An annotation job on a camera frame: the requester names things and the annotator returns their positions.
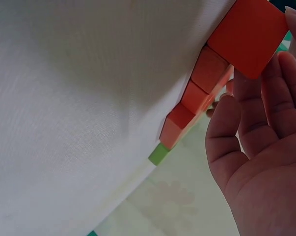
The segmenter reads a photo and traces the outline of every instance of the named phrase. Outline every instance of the teal object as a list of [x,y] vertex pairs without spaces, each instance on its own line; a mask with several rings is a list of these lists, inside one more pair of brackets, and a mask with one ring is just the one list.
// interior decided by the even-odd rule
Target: teal object
[[98,236],[94,231],[92,231],[91,233],[89,233],[87,236]]

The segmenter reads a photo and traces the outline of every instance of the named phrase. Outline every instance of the stack of blocks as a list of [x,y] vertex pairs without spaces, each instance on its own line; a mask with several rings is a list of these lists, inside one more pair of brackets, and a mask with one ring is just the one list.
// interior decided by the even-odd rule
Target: stack of blocks
[[287,32],[284,13],[267,0],[237,0],[201,50],[183,97],[167,115],[161,143],[149,160],[156,166],[161,163],[212,104],[234,68],[257,79]]

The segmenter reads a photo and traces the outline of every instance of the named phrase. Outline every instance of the floor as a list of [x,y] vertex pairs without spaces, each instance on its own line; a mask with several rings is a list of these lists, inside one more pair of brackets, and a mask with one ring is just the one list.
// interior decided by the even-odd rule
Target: floor
[[167,159],[95,230],[99,236],[236,236],[206,159],[202,117]]

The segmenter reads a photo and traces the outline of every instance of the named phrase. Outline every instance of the fingernail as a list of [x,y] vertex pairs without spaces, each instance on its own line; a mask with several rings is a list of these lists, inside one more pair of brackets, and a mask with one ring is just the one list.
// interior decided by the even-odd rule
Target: fingernail
[[285,14],[296,15],[296,10],[289,6],[285,6]]
[[226,92],[226,93],[224,93],[224,94],[222,94],[222,95],[220,96],[220,100],[221,100],[222,97],[225,97],[225,96],[231,96],[231,97],[233,97],[232,94],[230,94],[229,92]]

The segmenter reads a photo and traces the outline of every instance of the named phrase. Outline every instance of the orange block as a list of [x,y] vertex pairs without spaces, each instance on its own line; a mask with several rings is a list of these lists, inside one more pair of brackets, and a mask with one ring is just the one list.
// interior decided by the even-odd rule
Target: orange block
[[181,103],[166,117],[160,141],[167,148],[172,149],[195,123],[198,116],[190,112]]
[[234,67],[232,65],[230,65],[227,68],[227,70],[224,72],[224,75],[222,76],[222,78],[220,79],[218,84],[213,89],[212,95],[214,97],[216,97],[222,91],[224,86],[226,86],[227,82],[230,80],[233,73],[234,73]]
[[229,63],[226,60],[205,46],[200,52],[191,79],[203,91],[210,94],[228,66]]
[[205,93],[192,80],[189,80],[181,103],[192,113],[199,114],[203,111],[209,94]]
[[214,101],[215,101],[215,96],[210,95],[209,99],[203,106],[203,111],[205,112]]
[[288,32],[285,15],[267,0],[237,0],[208,45],[242,74],[257,79]]

